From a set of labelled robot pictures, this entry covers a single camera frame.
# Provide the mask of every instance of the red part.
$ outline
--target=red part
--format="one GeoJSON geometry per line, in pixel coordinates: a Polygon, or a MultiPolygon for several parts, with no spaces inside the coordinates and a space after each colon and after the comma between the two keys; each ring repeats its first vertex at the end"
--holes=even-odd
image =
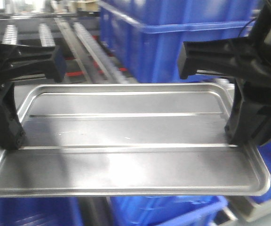
{"type": "Polygon", "coordinates": [[[75,57],[66,57],[65,60],[75,60],[76,58],[75,57]]]}
{"type": "Polygon", "coordinates": [[[122,67],[122,68],[119,68],[119,70],[121,71],[121,72],[127,72],[128,70],[126,69],[126,68],[124,68],[124,67],[122,67]]]}
{"type": "Polygon", "coordinates": [[[93,63],[94,63],[95,68],[99,67],[99,65],[98,65],[98,63],[96,61],[94,61],[93,63]]]}
{"type": "Polygon", "coordinates": [[[68,76],[68,77],[74,77],[74,76],[80,76],[80,75],[83,75],[82,71],[79,71],[79,72],[67,72],[66,73],[66,76],[68,76]]]}

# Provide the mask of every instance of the metal frame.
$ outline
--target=metal frame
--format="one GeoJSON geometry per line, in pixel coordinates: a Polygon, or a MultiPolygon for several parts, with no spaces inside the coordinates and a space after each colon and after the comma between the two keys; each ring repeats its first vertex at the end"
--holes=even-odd
{"type": "Polygon", "coordinates": [[[78,38],[71,30],[70,25],[65,19],[55,18],[56,24],[60,29],[65,41],[75,56],[80,69],[82,70],[86,80],[94,84],[106,84],[109,83],[103,78],[98,70],[93,66],[89,54],[85,51],[83,45],[80,44],[78,38]]]}
{"type": "Polygon", "coordinates": [[[215,226],[234,226],[238,222],[238,218],[228,208],[224,208],[222,211],[217,213],[214,219],[215,226]]]}
{"type": "Polygon", "coordinates": [[[253,222],[271,214],[271,199],[260,204],[256,203],[249,196],[231,196],[228,199],[235,211],[247,222],[253,222]]]}
{"type": "Polygon", "coordinates": [[[113,65],[109,57],[103,52],[102,48],[93,39],[91,34],[80,23],[74,23],[74,29],[82,44],[87,48],[91,56],[98,63],[110,83],[128,84],[117,67],[113,65]]]}

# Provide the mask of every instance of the metal rail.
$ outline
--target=metal rail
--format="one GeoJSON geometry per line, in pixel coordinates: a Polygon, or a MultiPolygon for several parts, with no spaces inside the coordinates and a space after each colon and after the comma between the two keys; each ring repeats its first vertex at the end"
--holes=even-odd
{"type": "Polygon", "coordinates": [[[62,18],[55,18],[55,22],[63,35],[66,43],[68,44],[71,52],[73,53],[76,61],[83,71],[83,74],[86,77],[86,80],[89,83],[94,84],[105,84],[110,83],[105,78],[103,78],[98,70],[94,67],[89,54],[83,48],[83,45],[79,42],[76,34],[71,30],[70,25],[67,23],[65,19],[62,18]]]}
{"type": "Polygon", "coordinates": [[[48,25],[40,24],[39,25],[39,34],[40,34],[40,41],[41,45],[44,47],[51,47],[55,46],[55,42],[52,36],[52,32],[48,25]]]}
{"type": "Polygon", "coordinates": [[[129,82],[127,81],[126,77],[111,62],[109,57],[104,53],[102,48],[85,29],[85,27],[80,23],[74,23],[74,29],[78,38],[91,54],[93,59],[98,63],[99,67],[104,72],[110,83],[128,84],[129,82]]]}
{"type": "Polygon", "coordinates": [[[17,44],[17,27],[14,24],[7,25],[2,43],[8,45],[17,44]]]}

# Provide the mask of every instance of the metal tray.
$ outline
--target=metal tray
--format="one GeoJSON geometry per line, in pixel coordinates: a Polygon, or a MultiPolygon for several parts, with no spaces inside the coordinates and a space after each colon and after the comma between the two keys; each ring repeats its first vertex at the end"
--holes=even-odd
{"type": "Polygon", "coordinates": [[[0,196],[263,194],[258,150],[226,143],[231,103],[211,83],[38,86],[23,147],[0,150],[0,196]]]}

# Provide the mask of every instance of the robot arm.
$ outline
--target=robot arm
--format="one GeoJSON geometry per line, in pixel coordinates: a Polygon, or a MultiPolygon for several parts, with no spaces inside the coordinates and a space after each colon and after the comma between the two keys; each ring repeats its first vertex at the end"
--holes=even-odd
{"type": "Polygon", "coordinates": [[[24,130],[18,119],[11,79],[36,73],[61,82],[66,64],[59,47],[28,47],[0,44],[0,146],[18,149],[24,130]]]}
{"type": "Polygon", "coordinates": [[[271,0],[250,35],[210,42],[184,42],[181,78],[207,70],[234,77],[235,97],[225,126],[231,144],[271,141],[271,0]]]}

